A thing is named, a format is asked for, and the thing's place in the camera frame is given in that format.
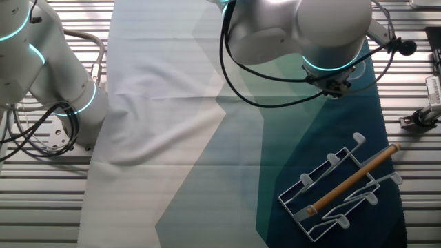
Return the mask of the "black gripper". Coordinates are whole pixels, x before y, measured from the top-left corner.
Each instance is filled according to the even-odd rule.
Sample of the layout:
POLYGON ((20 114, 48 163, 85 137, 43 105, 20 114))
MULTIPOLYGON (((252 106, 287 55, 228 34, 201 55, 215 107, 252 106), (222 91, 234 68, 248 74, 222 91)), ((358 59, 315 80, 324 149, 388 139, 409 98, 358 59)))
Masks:
POLYGON ((347 79, 325 79, 321 83, 324 87, 323 94, 331 98, 340 98, 350 88, 350 82, 347 79))

